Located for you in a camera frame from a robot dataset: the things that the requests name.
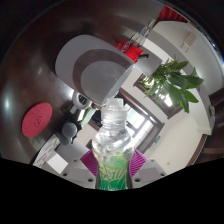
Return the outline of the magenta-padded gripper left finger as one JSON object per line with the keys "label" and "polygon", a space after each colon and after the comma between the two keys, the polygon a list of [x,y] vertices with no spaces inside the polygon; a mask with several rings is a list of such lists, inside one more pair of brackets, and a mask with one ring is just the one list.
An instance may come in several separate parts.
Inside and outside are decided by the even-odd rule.
{"label": "magenta-padded gripper left finger", "polygon": [[98,163],[89,150],[80,158],[73,158],[62,171],[62,177],[84,188],[94,189],[97,183]]}

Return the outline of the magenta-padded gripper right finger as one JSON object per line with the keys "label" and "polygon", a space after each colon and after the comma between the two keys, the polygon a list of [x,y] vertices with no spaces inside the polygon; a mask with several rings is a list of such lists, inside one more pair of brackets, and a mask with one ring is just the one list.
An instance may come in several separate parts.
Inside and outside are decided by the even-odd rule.
{"label": "magenta-padded gripper right finger", "polygon": [[166,172],[155,159],[147,159],[140,151],[134,151],[129,161],[129,189],[141,188],[165,176]]}

